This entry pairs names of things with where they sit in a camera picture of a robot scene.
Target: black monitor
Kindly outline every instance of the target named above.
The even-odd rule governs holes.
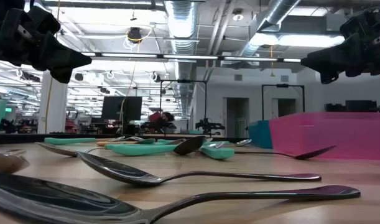
[[[103,102],[102,119],[119,120],[123,99],[123,117],[126,121],[139,121],[141,119],[142,97],[138,96],[106,96]]]
[[[377,112],[376,100],[346,100],[348,112]]]

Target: pink bin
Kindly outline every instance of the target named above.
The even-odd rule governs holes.
[[[336,146],[329,159],[380,159],[380,113],[302,113],[270,120],[274,151],[297,155]]]

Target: table surface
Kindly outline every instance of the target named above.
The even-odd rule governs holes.
[[[82,144],[94,148],[95,144]],[[237,154],[227,161],[214,161],[201,154],[180,157],[171,153],[144,157],[124,157],[103,149],[93,154],[118,161],[157,176],[179,172],[209,170],[258,174],[316,173],[322,182],[269,182],[227,177],[184,177],[159,187],[135,188],[109,179],[84,164],[49,152],[35,144],[0,145],[0,151],[26,149],[31,166],[19,175],[51,180],[93,190],[143,209],[205,192],[289,190],[349,185],[361,191],[361,198],[324,202],[288,202],[285,200],[220,200],[201,203],[177,211],[157,221],[164,224],[380,224],[380,161],[322,160],[296,161],[281,156]],[[0,223],[20,223],[0,214]]]

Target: pillar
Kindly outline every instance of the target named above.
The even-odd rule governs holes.
[[[50,91],[49,112],[47,116],[46,130],[46,109]],[[42,90],[40,97],[40,111],[38,120],[38,134],[48,134],[51,132],[65,132],[65,113],[67,111],[67,91],[68,85],[53,79],[50,72],[44,72],[42,78]]]

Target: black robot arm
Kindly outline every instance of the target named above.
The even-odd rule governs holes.
[[[0,60],[50,70],[54,79],[68,83],[72,70],[91,58],[58,42],[60,23],[51,13],[37,6],[26,13],[24,6],[24,0],[0,0]]]

